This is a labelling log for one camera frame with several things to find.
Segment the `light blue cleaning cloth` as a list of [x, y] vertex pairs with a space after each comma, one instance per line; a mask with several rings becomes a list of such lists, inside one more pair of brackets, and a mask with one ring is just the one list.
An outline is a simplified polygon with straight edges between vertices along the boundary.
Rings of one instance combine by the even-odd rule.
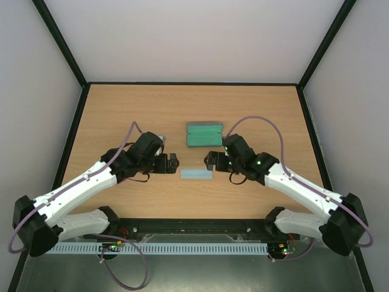
[[213, 179], [213, 172], [207, 169], [182, 169], [180, 179]]

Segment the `grey glasses case green lining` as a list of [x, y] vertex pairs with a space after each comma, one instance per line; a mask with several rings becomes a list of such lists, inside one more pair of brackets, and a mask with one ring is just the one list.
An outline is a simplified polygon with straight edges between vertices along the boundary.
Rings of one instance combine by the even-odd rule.
[[221, 147], [222, 131], [224, 125], [221, 122], [190, 122], [187, 124], [187, 147]]

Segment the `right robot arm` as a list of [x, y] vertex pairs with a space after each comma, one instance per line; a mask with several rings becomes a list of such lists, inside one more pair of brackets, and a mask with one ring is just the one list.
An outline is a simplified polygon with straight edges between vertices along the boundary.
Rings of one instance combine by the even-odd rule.
[[243, 175], [275, 189], [310, 212], [296, 213], [274, 208], [266, 217], [265, 231], [272, 238], [299, 234], [322, 241], [330, 250], [347, 256], [358, 245], [368, 226], [362, 202], [352, 193], [343, 196], [321, 188], [266, 153], [255, 153], [244, 138], [233, 134], [222, 142], [223, 152], [211, 151], [204, 158], [208, 170]]

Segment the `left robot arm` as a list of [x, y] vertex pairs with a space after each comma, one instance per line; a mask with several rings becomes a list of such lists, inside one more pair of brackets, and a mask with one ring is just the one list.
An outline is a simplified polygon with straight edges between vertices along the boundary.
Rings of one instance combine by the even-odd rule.
[[23, 251], [38, 257], [64, 240], [89, 234], [112, 234], [119, 219], [110, 207], [71, 215], [81, 203], [95, 194], [143, 175], [176, 173], [176, 154], [164, 153], [165, 138], [152, 132], [142, 133], [135, 142], [124, 142], [101, 156], [87, 171], [63, 186], [34, 199], [17, 199], [12, 226], [23, 243]]

